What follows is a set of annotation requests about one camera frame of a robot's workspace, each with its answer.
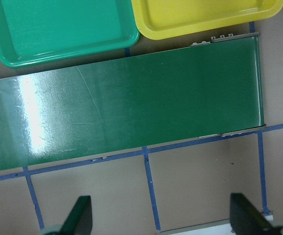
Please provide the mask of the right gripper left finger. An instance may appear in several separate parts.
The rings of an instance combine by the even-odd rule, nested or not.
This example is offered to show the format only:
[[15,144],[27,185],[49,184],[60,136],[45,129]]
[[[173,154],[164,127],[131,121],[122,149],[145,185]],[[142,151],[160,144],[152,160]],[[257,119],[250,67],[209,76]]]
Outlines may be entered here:
[[90,235],[93,229],[92,201],[89,195],[78,197],[63,223],[60,235]]

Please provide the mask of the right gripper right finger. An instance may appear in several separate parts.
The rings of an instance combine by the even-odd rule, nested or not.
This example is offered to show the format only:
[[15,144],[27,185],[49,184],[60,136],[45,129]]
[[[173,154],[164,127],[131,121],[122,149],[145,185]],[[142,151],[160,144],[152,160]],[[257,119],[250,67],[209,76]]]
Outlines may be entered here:
[[273,226],[242,193],[230,195],[229,221],[236,235],[273,234]]

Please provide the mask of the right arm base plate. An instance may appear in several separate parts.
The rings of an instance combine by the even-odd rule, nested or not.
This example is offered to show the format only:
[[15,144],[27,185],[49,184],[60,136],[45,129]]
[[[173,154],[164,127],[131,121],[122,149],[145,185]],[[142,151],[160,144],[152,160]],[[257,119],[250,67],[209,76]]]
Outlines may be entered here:
[[[283,222],[274,220],[273,214],[262,213],[273,226],[283,226]],[[235,235],[228,219],[183,227],[168,231],[161,231],[158,235]]]

